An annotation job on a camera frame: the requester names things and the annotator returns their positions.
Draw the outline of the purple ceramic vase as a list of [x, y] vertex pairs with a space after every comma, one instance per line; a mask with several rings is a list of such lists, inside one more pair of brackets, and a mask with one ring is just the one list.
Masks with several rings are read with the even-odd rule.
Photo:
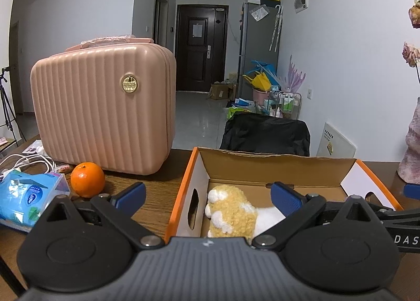
[[417, 99], [416, 109], [409, 124], [406, 135], [407, 150], [399, 164], [397, 174], [407, 184], [420, 182], [420, 98]]

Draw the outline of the pink ribbed suitcase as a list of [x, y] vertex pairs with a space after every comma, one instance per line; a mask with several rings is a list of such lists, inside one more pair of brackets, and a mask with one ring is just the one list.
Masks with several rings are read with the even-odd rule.
[[177, 63], [152, 39], [97, 39], [31, 69], [33, 109], [46, 153], [58, 162], [150, 175], [175, 133]]

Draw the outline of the white board against wall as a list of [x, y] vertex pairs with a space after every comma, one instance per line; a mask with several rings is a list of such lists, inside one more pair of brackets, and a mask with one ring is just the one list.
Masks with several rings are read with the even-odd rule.
[[317, 157], [350, 159], [355, 156], [356, 146], [343, 134], [326, 122], [322, 131]]

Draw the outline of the grey refrigerator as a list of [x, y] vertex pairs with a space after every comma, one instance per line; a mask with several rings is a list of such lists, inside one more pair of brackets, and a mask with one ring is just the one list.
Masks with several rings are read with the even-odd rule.
[[272, 40], [280, 2], [276, 0], [247, 0], [243, 3], [240, 23], [240, 47], [236, 97], [253, 98], [252, 87], [243, 76], [251, 73], [256, 64], [266, 63], [277, 68], [278, 51]]

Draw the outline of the black chair back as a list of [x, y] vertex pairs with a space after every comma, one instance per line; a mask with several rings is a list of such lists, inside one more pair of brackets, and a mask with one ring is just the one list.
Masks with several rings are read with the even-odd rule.
[[236, 112], [227, 120], [221, 149], [258, 154], [310, 155], [305, 122], [252, 112]]

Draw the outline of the orange fruit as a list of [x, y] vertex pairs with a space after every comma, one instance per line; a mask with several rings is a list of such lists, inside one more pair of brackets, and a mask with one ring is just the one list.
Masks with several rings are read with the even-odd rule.
[[77, 165], [71, 175], [72, 190], [82, 198], [92, 198], [105, 188], [105, 173], [93, 162], [83, 162]]

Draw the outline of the dried pink roses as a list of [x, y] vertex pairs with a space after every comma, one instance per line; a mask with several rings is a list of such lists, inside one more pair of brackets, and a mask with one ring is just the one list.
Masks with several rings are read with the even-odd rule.
[[410, 68], [415, 69], [416, 78], [419, 80], [419, 0], [413, 0], [407, 14], [414, 36], [409, 41], [404, 42], [402, 57]]

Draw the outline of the cardboard box on floor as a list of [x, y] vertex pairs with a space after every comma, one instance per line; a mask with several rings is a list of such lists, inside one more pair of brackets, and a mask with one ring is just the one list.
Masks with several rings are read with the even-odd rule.
[[211, 85], [208, 98], [212, 100], [232, 100], [236, 86], [230, 83], [215, 83]]

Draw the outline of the red cardboard pumpkin box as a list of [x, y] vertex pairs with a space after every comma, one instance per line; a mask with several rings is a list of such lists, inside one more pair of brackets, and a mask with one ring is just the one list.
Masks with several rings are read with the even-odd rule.
[[390, 190], [360, 159], [249, 154], [196, 147], [190, 156], [164, 240], [203, 237], [207, 193], [221, 184], [241, 189], [253, 206], [272, 207], [270, 184], [280, 181], [301, 193], [319, 193], [328, 201], [374, 194], [380, 204], [401, 211]]

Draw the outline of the yellow bag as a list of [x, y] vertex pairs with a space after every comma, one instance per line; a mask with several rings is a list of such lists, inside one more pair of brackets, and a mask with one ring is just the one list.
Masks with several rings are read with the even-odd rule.
[[261, 92], [271, 90], [271, 81], [265, 73], [253, 71], [249, 74], [243, 75], [243, 79], [255, 90], [259, 90]]

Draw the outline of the yellow white alpaca plush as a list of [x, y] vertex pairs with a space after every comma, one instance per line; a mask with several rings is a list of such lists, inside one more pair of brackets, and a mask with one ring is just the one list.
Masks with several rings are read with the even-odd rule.
[[225, 184], [209, 191], [204, 213], [209, 238], [243, 237], [248, 243], [285, 218], [274, 206], [254, 207], [243, 191]]

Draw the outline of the dark front door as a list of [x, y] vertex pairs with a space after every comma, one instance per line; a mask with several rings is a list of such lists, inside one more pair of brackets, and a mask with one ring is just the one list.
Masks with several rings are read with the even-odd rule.
[[226, 5], [177, 6], [178, 91], [209, 92], [212, 84], [224, 80], [228, 20]]

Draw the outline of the blue tissue pack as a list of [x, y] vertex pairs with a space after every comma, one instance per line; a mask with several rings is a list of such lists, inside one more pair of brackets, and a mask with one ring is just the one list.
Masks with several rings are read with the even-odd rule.
[[30, 232], [51, 201], [59, 195], [70, 195], [64, 174], [9, 172], [1, 180], [1, 225]]

